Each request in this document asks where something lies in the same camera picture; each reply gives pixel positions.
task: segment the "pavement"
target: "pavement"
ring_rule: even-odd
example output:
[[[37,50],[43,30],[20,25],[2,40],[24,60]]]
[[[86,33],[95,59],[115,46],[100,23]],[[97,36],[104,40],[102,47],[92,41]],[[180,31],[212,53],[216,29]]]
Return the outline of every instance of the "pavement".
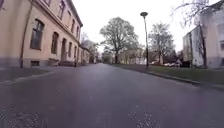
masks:
[[[47,70],[40,70],[37,68],[0,68],[0,83],[32,75],[42,75],[47,72]]]
[[[224,92],[105,64],[0,84],[1,128],[223,128]]]

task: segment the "white building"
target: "white building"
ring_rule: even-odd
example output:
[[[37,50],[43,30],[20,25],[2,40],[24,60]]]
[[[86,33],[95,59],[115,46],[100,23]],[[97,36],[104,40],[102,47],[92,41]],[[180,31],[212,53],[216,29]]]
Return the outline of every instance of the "white building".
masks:
[[[195,27],[183,38],[184,61],[191,67],[204,66],[203,40],[200,26]]]
[[[206,46],[207,67],[224,65],[224,9],[218,2],[201,13],[200,22]]]

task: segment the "tree trunk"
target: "tree trunk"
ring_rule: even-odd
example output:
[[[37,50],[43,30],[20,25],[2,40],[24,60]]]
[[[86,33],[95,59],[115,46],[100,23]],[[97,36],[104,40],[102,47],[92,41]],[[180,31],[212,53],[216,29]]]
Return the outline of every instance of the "tree trunk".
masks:
[[[201,25],[200,27],[200,33],[201,33],[201,40],[202,40],[202,45],[203,45],[203,59],[204,59],[204,67],[207,68],[207,55],[206,55],[206,44],[205,44],[205,39],[202,31]]]
[[[118,52],[115,53],[115,64],[118,64]]]

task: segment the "curb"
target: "curb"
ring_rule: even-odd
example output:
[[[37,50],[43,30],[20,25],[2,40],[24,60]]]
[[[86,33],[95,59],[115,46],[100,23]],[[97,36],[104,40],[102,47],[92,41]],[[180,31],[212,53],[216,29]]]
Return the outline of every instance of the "curb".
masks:
[[[224,91],[224,85],[204,83],[204,82],[194,81],[194,80],[190,80],[190,79],[184,79],[184,78],[180,78],[180,77],[174,77],[174,76],[164,75],[164,74],[160,74],[160,73],[155,73],[155,72],[151,72],[151,71],[145,72],[145,71],[139,71],[139,70],[135,70],[135,69],[123,68],[123,67],[119,67],[119,66],[114,66],[114,67],[131,70],[131,71],[136,71],[136,72],[149,74],[149,75],[153,75],[153,76],[158,76],[158,77],[162,77],[165,79],[171,79],[171,80],[176,80],[176,81],[180,81],[180,82],[184,82],[184,83],[189,83],[194,86],[207,87],[207,88],[213,88],[213,89],[216,89],[219,91]]]

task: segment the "road marking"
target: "road marking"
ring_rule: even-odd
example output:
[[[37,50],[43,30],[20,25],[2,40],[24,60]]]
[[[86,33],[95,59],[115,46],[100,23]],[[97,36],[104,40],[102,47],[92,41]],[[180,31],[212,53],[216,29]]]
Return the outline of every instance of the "road marking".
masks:
[[[31,76],[27,76],[27,77],[19,77],[19,78],[13,79],[13,80],[2,81],[2,82],[0,82],[0,85],[15,84],[17,82],[22,82],[22,81],[25,81],[25,80],[36,79],[36,78],[39,78],[39,77],[48,76],[48,75],[52,75],[52,74],[55,74],[55,73],[56,72],[48,72],[48,73],[44,73],[44,74],[41,74],[41,75],[31,75]]]

